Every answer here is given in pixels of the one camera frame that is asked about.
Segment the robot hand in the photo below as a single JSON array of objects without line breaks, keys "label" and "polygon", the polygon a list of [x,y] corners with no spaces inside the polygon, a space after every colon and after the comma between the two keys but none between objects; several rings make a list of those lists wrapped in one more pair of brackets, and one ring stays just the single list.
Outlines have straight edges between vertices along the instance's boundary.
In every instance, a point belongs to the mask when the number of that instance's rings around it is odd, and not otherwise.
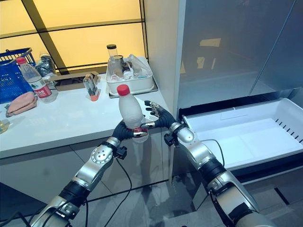
[{"label": "robot hand", "polygon": [[138,138],[146,136],[147,133],[143,131],[132,131],[131,129],[128,129],[124,123],[124,121],[120,121],[120,123],[116,126],[112,137],[117,138],[120,142],[122,140],[130,139],[130,138]]},{"label": "robot hand", "polygon": [[151,128],[170,128],[171,125],[175,122],[175,118],[162,106],[152,101],[144,101],[146,106],[150,106],[151,108],[146,108],[147,111],[151,111],[151,115],[158,117],[159,119],[154,122],[147,122],[141,125],[143,129],[151,129]]}]

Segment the kitchen counter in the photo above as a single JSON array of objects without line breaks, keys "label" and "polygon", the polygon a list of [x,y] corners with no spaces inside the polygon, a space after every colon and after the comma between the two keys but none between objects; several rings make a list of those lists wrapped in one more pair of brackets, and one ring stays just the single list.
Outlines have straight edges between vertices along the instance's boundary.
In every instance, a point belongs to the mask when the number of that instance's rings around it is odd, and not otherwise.
[{"label": "kitchen counter", "polygon": [[[119,99],[108,97],[105,74],[100,74],[97,86],[101,94],[96,102],[89,99],[85,88],[61,91],[54,102],[44,104],[38,100],[36,108],[7,118],[10,126],[0,135],[0,158],[111,136],[122,120]],[[144,100],[167,109],[160,91],[135,97],[150,120],[156,118],[145,111]],[[6,119],[6,105],[0,104],[1,120]]]}]

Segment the small bottle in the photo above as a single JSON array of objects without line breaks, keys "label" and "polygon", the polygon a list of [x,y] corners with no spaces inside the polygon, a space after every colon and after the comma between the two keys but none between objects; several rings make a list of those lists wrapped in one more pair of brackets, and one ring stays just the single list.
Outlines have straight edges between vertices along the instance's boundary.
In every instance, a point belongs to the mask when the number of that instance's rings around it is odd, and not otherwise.
[{"label": "small bottle", "polygon": [[[120,114],[125,122],[127,128],[133,131],[143,131],[140,128],[141,124],[145,123],[145,117],[143,116],[140,104],[137,99],[131,95],[129,87],[126,84],[121,84],[117,87],[117,92],[120,95],[119,98],[119,110]],[[133,138],[136,143],[143,143],[148,139],[148,135]]]},{"label": "small bottle", "polygon": [[42,102],[51,103],[57,98],[58,92],[56,90],[52,92],[49,89],[38,71],[28,64],[25,58],[17,58],[17,63],[20,65],[23,78],[29,83]]}]

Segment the bottle label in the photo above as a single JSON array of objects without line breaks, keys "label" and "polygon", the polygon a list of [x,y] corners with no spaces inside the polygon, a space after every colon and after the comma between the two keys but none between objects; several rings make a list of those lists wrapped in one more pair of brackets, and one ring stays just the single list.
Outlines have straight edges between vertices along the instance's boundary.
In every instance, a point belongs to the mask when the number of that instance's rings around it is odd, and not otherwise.
[{"label": "bottle label", "polygon": [[33,83],[29,83],[34,92],[38,95],[39,98],[45,98],[52,94],[52,91],[49,89],[47,84],[41,78]]}]

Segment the open freezer drawer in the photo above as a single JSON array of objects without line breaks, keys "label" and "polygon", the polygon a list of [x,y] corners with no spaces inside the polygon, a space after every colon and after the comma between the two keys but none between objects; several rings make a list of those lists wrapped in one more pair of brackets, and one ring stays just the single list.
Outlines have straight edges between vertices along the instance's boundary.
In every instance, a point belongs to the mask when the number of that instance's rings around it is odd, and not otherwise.
[{"label": "open freezer drawer", "polygon": [[[183,118],[200,140],[219,142],[230,170],[303,151],[303,109],[286,98]],[[222,162],[218,145],[204,144]]]}]

